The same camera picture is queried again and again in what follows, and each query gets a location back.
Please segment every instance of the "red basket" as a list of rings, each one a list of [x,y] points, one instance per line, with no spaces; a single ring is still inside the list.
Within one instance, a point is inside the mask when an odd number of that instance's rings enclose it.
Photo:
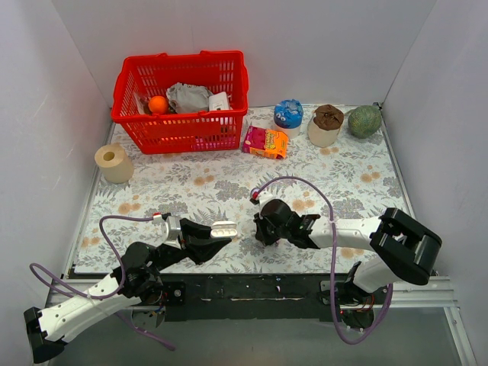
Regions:
[[[139,114],[136,94],[166,95],[166,89],[177,82],[206,86],[214,94],[226,92],[232,110]],[[240,51],[128,57],[115,83],[111,116],[144,154],[238,149],[248,89]]]

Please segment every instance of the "floral mat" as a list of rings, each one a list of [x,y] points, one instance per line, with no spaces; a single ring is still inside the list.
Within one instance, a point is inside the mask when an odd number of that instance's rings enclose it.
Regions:
[[[339,107],[343,112],[352,108]],[[403,192],[381,131],[366,140],[354,138],[347,118],[337,141],[320,149],[310,143],[307,124],[314,106],[304,108],[302,133],[288,145],[285,160],[266,159],[241,150],[143,155],[124,129],[117,125],[112,143],[119,143],[132,159],[133,177],[121,185],[98,183],[78,255],[77,274],[104,274],[118,266],[114,253],[104,242],[98,221],[104,215],[149,217],[154,212],[171,212],[197,223],[218,220],[237,222],[242,236],[222,249],[210,261],[196,266],[189,259],[167,268],[168,273],[314,273],[329,272],[330,249],[298,249],[281,240],[264,247],[252,236],[256,206],[249,202],[249,190],[280,175],[296,175],[319,187],[331,200],[338,218],[372,217],[386,207],[406,210]],[[273,107],[250,108],[242,126],[271,127]],[[280,181],[271,192],[299,214],[326,214],[321,198],[302,183]],[[132,242],[153,246],[161,243],[160,227],[152,223],[122,220],[105,222],[108,235],[121,253]],[[347,272],[372,252],[341,248],[337,272]]]

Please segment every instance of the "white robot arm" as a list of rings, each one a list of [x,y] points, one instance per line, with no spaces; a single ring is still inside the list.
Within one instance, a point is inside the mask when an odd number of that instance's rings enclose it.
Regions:
[[[266,246],[287,239],[302,249],[332,247],[328,218],[299,216],[282,200],[266,192],[251,201],[259,204],[254,219],[256,239]],[[380,217],[342,219],[334,224],[338,246],[373,250],[379,255],[368,262],[356,263],[349,272],[345,287],[354,298],[366,297],[397,281],[428,283],[441,239],[406,213],[388,208]]]
[[[35,364],[56,357],[79,333],[118,310],[137,304],[182,305],[185,283],[162,281],[160,271],[184,258],[204,263],[237,234],[236,224],[230,221],[204,226],[169,213],[156,213],[152,219],[162,225],[160,246],[133,242],[121,258],[124,266],[115,268],[83,294],[51,308],[31,307],[24,312]],[[125,282],[115,293],[122,282],[122,271]]]

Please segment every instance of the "green ball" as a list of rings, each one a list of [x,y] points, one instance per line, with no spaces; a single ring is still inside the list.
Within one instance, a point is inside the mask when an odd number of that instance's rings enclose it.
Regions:
[[[362,105],[351,112],[348,125],[354,136],[365,139],[381,127],[381,112],[373,105]]]

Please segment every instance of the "white wall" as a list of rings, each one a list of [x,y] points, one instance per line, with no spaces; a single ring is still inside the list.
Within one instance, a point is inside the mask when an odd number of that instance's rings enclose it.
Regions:
[[[418,218],[444,240],[437,263],[461,299],[478,364],[488,364],[488,2],[438,0],[384,116]]]
[[[2,2],[0,85],[0,364],[26,365],[47,297],[28,265],[61,273],[110,118],[49,0]]]
[[[242,50],[250,105],[383,101],[435,0],[53,0],[109,104],[125,57]]]

